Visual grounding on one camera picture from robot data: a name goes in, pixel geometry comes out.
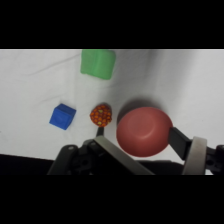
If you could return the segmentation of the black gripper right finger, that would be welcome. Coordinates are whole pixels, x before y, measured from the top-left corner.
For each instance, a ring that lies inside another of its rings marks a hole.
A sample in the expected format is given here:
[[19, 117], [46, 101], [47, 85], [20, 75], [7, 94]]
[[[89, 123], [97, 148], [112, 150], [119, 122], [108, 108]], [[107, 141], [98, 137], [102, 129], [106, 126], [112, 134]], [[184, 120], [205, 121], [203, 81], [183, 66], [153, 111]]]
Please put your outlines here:
[[168, 143], [184, 161], [183, 175], [204, 175], [207, 140], [194, 137], [190, 140], [180, 130], [173, 127], [169, 131]]

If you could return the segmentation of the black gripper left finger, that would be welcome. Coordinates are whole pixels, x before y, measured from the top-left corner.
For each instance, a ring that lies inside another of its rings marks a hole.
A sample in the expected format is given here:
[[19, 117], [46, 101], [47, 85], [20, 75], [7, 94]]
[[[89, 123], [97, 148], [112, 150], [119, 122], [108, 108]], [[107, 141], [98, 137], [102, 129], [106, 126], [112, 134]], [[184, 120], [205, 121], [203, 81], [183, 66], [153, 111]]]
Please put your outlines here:
[[153, 175], [153, 172], [147, 170], [144, 166], [133, 160], [131, 157], [121, 151], [116, 145], [106, 139], [104, 137], [103, 127], [98, 128], [94, 141], [132, 174]]

